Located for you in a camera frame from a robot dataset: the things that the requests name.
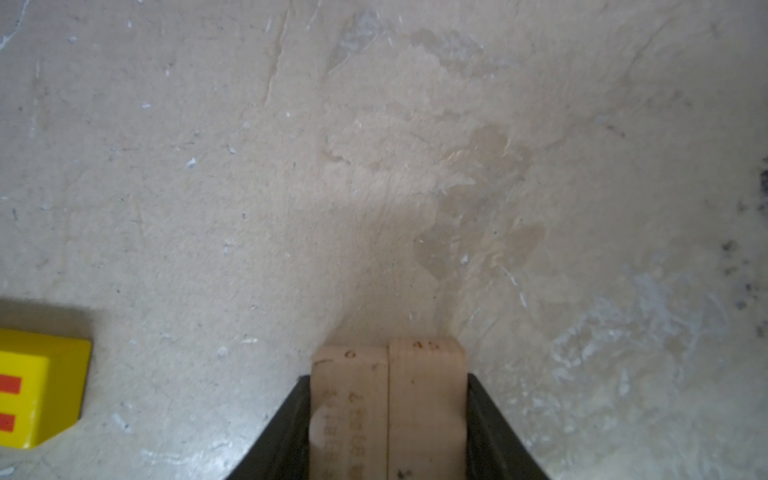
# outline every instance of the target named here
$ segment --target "wooden piece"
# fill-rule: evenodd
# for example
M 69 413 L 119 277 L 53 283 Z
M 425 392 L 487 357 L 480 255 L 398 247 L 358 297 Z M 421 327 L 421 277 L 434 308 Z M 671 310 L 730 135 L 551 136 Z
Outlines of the wooden piece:
M 466 398 L 456 340 L 389 343 L 389 480 L 466 478 Z
M 386 478 L 387 349 L 323 346 L 312 358 L 310 480 Z

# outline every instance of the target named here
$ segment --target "white paint speck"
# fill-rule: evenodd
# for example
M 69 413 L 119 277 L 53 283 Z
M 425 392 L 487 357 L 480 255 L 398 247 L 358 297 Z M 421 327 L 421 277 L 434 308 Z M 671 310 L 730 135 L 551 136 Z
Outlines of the white paint speck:
M 605 419 L 605 423 L 603 424 L 603 432 L 607 432 L 608 430 L 614 429 L 616 425 L 619 424 L 619 421 L 616 420 L 615 417 L 608 417 Z
M 515 277 L 509 272 L 509 270 L 505 269 L 503 265 L 499 265 L 499 266 L 502 268 L 502 270 L 504 270 L 504 273 L 507 274 L 507 276 L 509 277 L 510 281 L 512 281 L 512 285 L 518 286 L 518 281 L 515 280 Z
M 224 241 L 224 247 L 221 250 L 222 253 L 224 254 L 224 256 L 229 255 L 231 247 L 237 247 L 237 244 L 233 243 L 231 240 L 225 240 Z
M 629 393 L 629 373 L 627 369 L 621 370 L 621 378 L 619 379 L 619 396 L 626 396 Z
M 110 418 L 112 419 L 112 422 L 118 427 L 120 427 L 120 430 L 122 430 L 123 432 L 133 433 L 133 430 L 131 429 L 131 427 L 128 426 L 128 424 L 123 421 L 119 413 L 117 412 L 113 413 Z

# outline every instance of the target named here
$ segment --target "floor stain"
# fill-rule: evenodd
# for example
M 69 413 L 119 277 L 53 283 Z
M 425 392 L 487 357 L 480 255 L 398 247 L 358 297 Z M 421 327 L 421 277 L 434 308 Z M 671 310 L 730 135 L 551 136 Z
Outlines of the floor stain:
M 491 58 L 471 35 L 462 35 L 456 30 L 440 36 L 422 28 L 411 34 L 411 45 L 424 47 L 445 69 L 462 77 L 482 78 L 512 66 L 509 60 Z
M 387 30 L 387 25 L 376 10 L 361 10 L 344 22 L 339 43 L 331 52 L 326 73 L 344 64 L 352 54 L 362 53 Z
M 414 240 L 419 264 L 440 282 L 435 321 L 441 325 L 465 282 L 486 284 L 504 275 L 497 266 L 525 265 L 546 233 L 516 215 L 512 194 L 531 166 L 531 152 L 509 145 L 498 126 L 479 128 L 442 162 L 464 181 L 439 190 L 435 223 Z

